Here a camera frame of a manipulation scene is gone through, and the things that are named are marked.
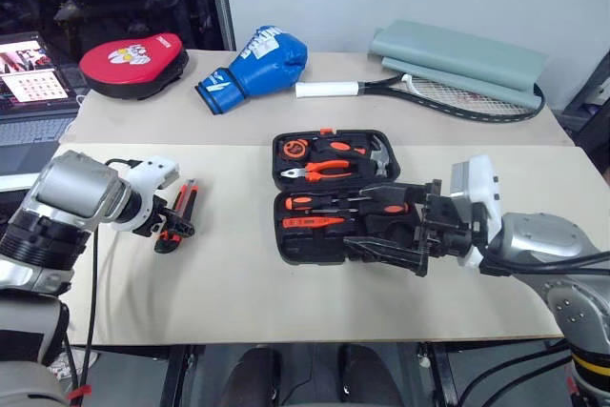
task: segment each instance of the laptop screen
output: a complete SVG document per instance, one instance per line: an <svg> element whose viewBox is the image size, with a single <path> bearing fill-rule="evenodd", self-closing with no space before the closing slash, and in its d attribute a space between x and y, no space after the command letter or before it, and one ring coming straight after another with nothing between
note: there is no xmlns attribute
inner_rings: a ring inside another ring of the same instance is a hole
<svg viewBox="0 0 610 407"><path fill-rule="evenodd" d="M73 90L37 32L0 35L0 116L75 105Z"/></svg>

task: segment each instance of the laptop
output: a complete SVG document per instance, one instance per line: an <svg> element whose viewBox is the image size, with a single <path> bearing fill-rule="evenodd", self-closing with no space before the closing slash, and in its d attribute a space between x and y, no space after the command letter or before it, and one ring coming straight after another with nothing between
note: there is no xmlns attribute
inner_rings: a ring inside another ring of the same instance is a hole
<svg viewBox="0 0 610 407"><path fill-rule="evenodd" d="M77 113L40 34L0 35L0 175L40 172Z"/></svg>

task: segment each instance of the yellow ring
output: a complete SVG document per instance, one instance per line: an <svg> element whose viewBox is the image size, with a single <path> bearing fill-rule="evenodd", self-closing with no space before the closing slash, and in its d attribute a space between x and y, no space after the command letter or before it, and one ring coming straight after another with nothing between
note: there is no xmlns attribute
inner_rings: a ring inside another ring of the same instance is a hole
<svg viewBox="0 0 610 407"><path fill-rule="evenodd" d="M585 369L600 374L601 376L610 376L610 367L601 367L590 362L580 359L578 356L572 354L572 358Z"/></svg>

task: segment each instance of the laptop keyboard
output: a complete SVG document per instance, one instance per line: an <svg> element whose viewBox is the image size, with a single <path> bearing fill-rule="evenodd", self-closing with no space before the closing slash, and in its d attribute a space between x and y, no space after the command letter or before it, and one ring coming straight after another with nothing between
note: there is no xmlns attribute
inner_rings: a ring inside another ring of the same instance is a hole
<svg viewBox="0 0 610 407"><path fill-rule="evenodd" d="M73 119L51 118L0 124L0 147L57 141Z"/></svg>

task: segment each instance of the red-handled pliers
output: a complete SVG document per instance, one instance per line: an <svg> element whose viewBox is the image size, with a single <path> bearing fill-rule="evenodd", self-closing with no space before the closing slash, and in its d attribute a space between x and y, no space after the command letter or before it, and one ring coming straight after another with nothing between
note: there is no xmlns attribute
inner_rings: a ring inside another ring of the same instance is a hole
<svg viewBox="0 0 610 407"><path fill-rule="evenodd" d="M289 169L280 173L281 176L286 178L299 178L304 176L307 181L320 181L327 178L340 178L342 176L349 176L352 173L320 173L327 169L347 169L350 167L350 161L345 160L334 160L324 162L310 162L302 169Z"/></svg>

